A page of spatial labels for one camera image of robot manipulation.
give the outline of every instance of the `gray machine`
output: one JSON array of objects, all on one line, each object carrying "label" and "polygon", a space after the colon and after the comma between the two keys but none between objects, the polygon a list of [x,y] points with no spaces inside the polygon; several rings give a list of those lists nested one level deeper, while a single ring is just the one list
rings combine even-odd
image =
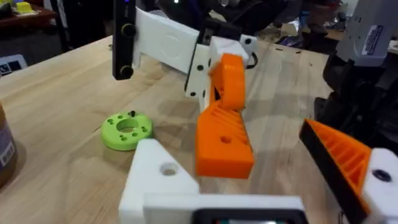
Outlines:
[{"label": "gray machine", "polygon": [[398,1],[360,0],[323,78],[333,89],[315,100],[316,119],[370,147],[398,148],[398,81],[378,85],[398,21]]}]

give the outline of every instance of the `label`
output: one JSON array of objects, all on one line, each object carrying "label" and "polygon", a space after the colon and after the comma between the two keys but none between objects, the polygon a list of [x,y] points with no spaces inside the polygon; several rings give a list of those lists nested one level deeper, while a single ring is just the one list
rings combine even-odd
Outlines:
[{"label": "label", "polygon": [[376,49],[377,42],[379,41],[379,37],[382,30],[383,26],[377,26],[377,25],[371,26],[368,32],[368,36],[366,37],[365,44],[362,49],[362,55],[374,54],[374,49]]},{"label": "label", "polygon": [[4,168],[15,153],[12,136],[7,123],[0,129],[0,169]]}]

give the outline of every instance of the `green gear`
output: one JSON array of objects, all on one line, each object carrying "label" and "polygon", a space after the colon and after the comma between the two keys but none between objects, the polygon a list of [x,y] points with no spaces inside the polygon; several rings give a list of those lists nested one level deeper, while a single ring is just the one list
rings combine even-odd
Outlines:
[{"label": "green gear", "polygon": [[143,114],[117,113],[102,124],[102,139],[111,149],[130,151],[141,139],[152,138],[152,130],[152,121]]}]

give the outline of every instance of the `yellow object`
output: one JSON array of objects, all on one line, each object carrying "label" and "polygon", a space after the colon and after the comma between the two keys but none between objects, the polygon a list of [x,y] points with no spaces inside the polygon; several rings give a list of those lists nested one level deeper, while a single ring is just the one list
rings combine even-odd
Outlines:
[{"label": "yellow object", "polygon": [[33,12],[32,6],[28,2],[17,2],[17,11],[21,14]]},{"label": "yellow object", "polygon": [[0,4],[7,3],[7,2],[11,3],[12,0],[0,0]]}]

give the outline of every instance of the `wooden table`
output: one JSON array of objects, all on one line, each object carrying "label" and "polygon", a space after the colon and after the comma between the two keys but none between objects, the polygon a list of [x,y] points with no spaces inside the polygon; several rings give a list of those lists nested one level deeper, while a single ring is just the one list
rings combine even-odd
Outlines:
[{"label": "wooden table", "polygon": [[[101,123],[119,111],[151,117],[156,139],[195,175],[199,108],[184,97],[186,75],[145,57],[132,79],[118,82],[110,43],[103,39],[0,79],[20,154],[17,174],[1,189],[2,222],[118,223],[134,153],[106,148],[100,133]],[[310,223],[335,224],[339,208],[299,140],[314,97],[330,92],[322,79],[326,55],[267,43],[256,52],[259,64],[246,72],[243,112],[255,166],[248,180],[200,177],[201,191],[299,195]]]}]

